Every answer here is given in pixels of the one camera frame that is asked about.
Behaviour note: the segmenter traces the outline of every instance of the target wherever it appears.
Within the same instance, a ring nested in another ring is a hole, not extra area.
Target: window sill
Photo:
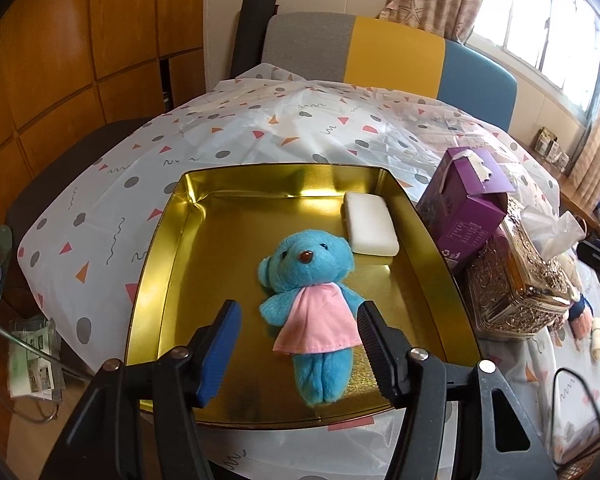
[[[517,57],[508,54],[491,41],[485,40],[477,34],[472,34],[466,42],[470,49],[483,54],[494,60],[507,70],[514,73],[515,76],[523,78],[530,85],[534,86],[542,94],[548,96],[551,101],[558,105],[567,115],[581,126],[586,126],[587,120],[584,111],[574,105],[562,92],[560,92],[550,81],[541,76],[535,69],[519,60]]]

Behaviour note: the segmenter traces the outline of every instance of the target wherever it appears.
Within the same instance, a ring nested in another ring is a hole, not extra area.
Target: white sponge
[[[394,223],[381,196],[347,191],[344,207],[353,252],[374,256],[398,254],[400,245]]]

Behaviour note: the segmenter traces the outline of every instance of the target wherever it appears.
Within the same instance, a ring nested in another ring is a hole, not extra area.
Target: silver screw
[[[184,359],[189,355],[189,349],[186,346],[176,346],[171,349],[169,355],[174,359]]]
[[[480,361],[478,367],[486,374],[493,374],[496,371],[496,365],[487,359]]]
[[[104,361],[102,365],[102,369],[106,372],[115,372],[118,368],[122,366],[122,361],[120,359],[107,359]]]
[[[416,361],[424,361],[429,357],[429,352],[427,352],[424,348],[412,348],[409,350],[409,355],[416,359]]]

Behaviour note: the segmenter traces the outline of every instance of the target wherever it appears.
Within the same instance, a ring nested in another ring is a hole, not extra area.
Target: gold tray
[[[226,299],[242,307],[242,330],[218,395],[202,424],[241,429],[310,428],[389,408],[364,349],[344,396],[307,407],[296,391],[291,358],[272,352],[260,317],[267,294],[258,263],[287,235],[322,229],[345,235],[346,191],[382,196],[400,252],[355,255],[345,283],[376,302],[389,326],[455,364],[473,366],[478,347],[456,284],[404,190],[391,174],[368,166],[259,164],[182,175],[162,214],[144,263],[126,348],[127,364],[157,359],[210,324]],[[141,406],[151,410],[151,402]]]

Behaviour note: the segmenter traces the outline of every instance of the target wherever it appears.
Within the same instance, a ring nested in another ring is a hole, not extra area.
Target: blue teddy bear
[[[258,266],[260,283],[276,293],[260,314],[282,327],[274,350],[292,355],[308,406],[338,400],[349,383],[352,347],[360,344],[355,318],[364,301],[341,283],[353,267],[347,241],[317,230],[285,238]]]

